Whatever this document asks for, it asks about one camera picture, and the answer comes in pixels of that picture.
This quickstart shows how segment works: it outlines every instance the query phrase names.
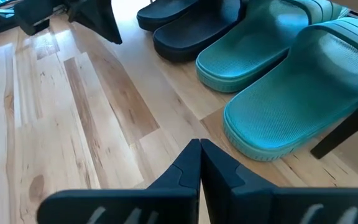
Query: slide sandal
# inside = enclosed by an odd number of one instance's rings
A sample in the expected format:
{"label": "slide sandal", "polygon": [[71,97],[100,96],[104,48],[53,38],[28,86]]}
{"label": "slide sandal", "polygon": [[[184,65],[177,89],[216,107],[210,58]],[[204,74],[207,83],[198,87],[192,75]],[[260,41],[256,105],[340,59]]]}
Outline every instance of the slide sandal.
{"label": "slide sandal", "polygon": [[243,16],[241,12],[245,12],[245,5],[244,0],[200,2],[181,18],[157,29],[153,36],[154,48],[172,62],[194,60],[237,23]]}
{"label": "slide sandal", "polygon": [[278,159],[358,108],[358,19],[308,26],[288,57],[225,107],[226,136],[246,156]]}
{"label": "slide sandal", "polygon": [[139,10],[137,22],[140,28],[155,31],[184,15],[196,3],[198,0],[156,0]]}
{"label": "slide sandal", "polygon": [[198,77],[217,91],[243,90],[285,58],[303,28],[348,12],[326,0],[250,0],[247,17],[199,54]]}

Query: wooden floor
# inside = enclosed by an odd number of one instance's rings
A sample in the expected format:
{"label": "wooden floor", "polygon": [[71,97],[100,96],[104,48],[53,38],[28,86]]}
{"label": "wooden floor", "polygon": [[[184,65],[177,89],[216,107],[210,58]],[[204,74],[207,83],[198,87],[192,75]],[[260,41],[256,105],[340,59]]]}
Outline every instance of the wooden floor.
{"label": "wooden floor", "polygon": [[154,52],[135,20],[148,3],[113,0],[122,45],[65,16],[34,37],[0,34],[0,224],[35,223],[39,203],[63,189],[145,188],[192,138],[279,186],[358,187],[358,133],[320,161],[309,150],[321,136],[274,162],[236,151],[222,132],[232,95],[203,86],[194,62]]}

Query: teal slide sandal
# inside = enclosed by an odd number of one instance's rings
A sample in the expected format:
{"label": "teal slide sandal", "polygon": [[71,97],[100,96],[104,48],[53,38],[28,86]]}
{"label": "teal slide sandal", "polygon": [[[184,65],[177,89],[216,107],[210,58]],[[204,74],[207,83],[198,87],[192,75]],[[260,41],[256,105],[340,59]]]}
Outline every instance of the teal slide sandal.
{"label": "teal slide sandal", "polygon": [[303,28],[348,12],[326,0],[250,0],[246,18],[199,54],[198,77],[217,91],[243,90],[284,59]]}
{"label": "teal slide sandal", "polygon": [[246,156],[278,159],[358,107],[358,20],[303,29],[288,57],[225,107],[226,136]]}

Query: hardwood floorboard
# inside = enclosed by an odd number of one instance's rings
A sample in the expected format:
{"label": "hardwood floorboard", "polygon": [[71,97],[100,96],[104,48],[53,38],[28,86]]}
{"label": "hardwood floorboard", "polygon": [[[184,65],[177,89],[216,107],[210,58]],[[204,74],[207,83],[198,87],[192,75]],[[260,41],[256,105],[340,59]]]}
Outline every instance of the hardwood floorboard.
{"label": "hardwood floorboard", "polygon": [[[321,160],[309,151],[335,125],[272,162],[235,149],[222,129],[235,94],[202,85],[194,62],[157,55],[135,18],[148,4],[112,0],[121,45],[67,16],[33,37],[0,33],[0,224],[36,223],[59,190],[147,188],[193,138],[279,186],[358,187],[358,132]],[[199,219],[209,223],[202,189]]]}

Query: black chair leg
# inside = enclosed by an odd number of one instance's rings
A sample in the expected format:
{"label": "black chair leg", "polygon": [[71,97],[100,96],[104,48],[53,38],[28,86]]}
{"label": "black chair leg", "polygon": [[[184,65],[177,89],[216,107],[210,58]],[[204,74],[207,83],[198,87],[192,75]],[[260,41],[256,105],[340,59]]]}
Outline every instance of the black chair leg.
{"label": "black chair leg", "polygon": [[337,128],[311,150],[315,158],[321,159],[340,143],[358,131],[358,109],[347,117]]}

